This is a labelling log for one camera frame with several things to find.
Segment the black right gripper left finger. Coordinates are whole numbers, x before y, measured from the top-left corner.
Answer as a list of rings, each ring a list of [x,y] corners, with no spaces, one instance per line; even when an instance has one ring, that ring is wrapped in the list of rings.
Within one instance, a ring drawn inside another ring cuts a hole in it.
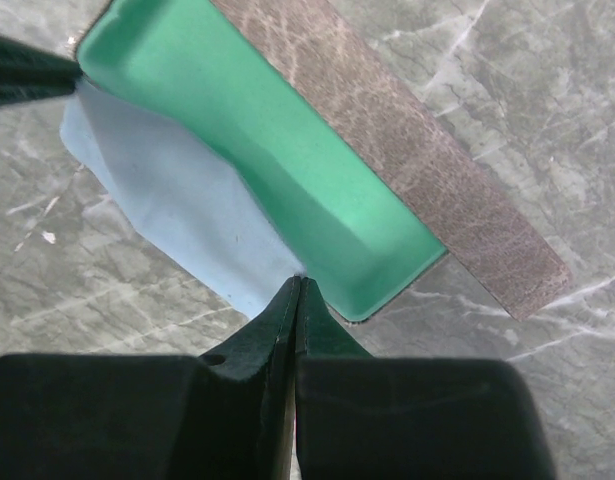
[[[200,356],[0,357],[0,479],[286,479],[300,296]]]

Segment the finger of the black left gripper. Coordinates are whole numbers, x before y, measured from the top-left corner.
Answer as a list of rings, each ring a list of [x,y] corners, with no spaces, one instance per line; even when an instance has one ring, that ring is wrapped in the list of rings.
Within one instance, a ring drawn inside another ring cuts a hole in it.
[[[67,96],[71,95],[75,88],[75,80],[36,84],[0,82],[0,106]]]
[[[81,75],[73,60],[0,36],[0,83],[73,82]]]

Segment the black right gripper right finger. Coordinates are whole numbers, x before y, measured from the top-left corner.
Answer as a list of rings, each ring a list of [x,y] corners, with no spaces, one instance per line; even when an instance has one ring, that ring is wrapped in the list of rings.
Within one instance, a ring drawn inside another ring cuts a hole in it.
[[[532,395],[509,363],[369,354],[311,279],[296,311],[297,456],[306,479],[553,479]]]

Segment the light blue cleaning cloth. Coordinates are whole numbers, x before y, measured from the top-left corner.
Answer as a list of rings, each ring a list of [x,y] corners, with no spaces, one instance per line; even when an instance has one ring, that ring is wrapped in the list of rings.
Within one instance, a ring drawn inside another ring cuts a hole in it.
[[[142,237],[248,318],[304,274],[236,169],[172,119],[80,80],[60,136]]]

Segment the grey-brown glasses case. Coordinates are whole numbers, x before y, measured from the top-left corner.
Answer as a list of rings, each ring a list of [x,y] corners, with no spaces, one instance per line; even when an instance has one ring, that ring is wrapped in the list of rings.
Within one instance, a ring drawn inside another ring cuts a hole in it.
[[[443,254],[514,318],[569,270],[326,1],[113,1],[82,80],[180,124],[240,174],[352,322]]]

